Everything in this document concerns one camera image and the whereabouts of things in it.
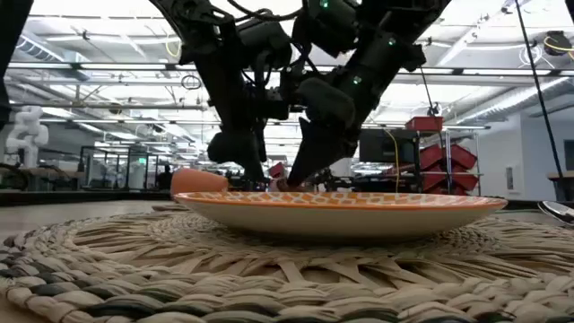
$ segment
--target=plate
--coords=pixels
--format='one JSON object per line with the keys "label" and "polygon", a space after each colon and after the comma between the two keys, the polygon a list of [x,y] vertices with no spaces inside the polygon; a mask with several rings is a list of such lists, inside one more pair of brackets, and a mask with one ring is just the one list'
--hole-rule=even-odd
{"label": "plate", "polygon": [[507,202],[389,193],[194,192],[176,199],[233,228],[312,237],[407,238],[454,229]]}

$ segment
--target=spoon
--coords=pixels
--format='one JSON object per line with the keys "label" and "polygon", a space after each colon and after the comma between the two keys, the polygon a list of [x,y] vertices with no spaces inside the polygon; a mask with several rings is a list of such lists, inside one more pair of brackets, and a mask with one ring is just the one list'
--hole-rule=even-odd
{"label": "spoon", "polygon": [[554,219],[574,227],[574,209],[556,202],[543,201],[538,203],[538,208]]}

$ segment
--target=orange cup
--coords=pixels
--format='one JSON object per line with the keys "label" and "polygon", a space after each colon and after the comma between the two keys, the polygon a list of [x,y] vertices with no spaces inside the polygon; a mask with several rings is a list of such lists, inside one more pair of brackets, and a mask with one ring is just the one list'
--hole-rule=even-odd
{"label": "orange cup", "polygon": [[189,192],[222,192],[229,187],[227,178],[206,171],[181,169],[171,179],[171,197]]}

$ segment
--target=round placemat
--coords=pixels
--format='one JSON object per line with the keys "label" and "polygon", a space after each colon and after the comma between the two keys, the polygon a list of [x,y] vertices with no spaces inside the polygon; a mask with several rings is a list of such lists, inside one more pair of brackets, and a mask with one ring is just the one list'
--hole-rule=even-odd
{"label": "round placemat", "polygon": [[58,323],[568,322],[573,238],[489,218],[421,240],[333,245],[162,211],[12,237],[0,276],[8,301]]}

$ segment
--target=wall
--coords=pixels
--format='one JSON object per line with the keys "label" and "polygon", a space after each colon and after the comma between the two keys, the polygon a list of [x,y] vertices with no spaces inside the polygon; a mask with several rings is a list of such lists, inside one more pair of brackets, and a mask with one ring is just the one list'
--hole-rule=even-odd
{"label": "wall", "polygon": [[[552,131],[562,169],[566,169],[564,140],[574,140],[574,118],[552,116]],[[552,148],[543,118],[514,115],[508,122],[492,123],[479,131],[479,163],[483,196],[519,200],[555,200],[554,186],[547,175],[556,172]],[[476,153],[475,143],[462,145]],[[507,190],[506,168],[514,168],[515,189]]]}
{"label": "wall", "polygon": [[[574,120],[551,118],[551,126],[558,159],[565,171],[564,140],[574,140]],[[522,137],[528,197],[533,200],[554,200],[554,186],[547,175],[557,170],[544,119],[522,117]]]}
{"label": "wall", "polygon": [[[524,165],[522,161],[522,133],[520,116],[508,122],[493,123],[489,130],[478,132],[478,156],[483,196],[502,196],[510,199],[527,199],[524,190]],[[473,140],[462,145],[476,154]],[[507,190],[506,168],[513,168],[515,189]]]}

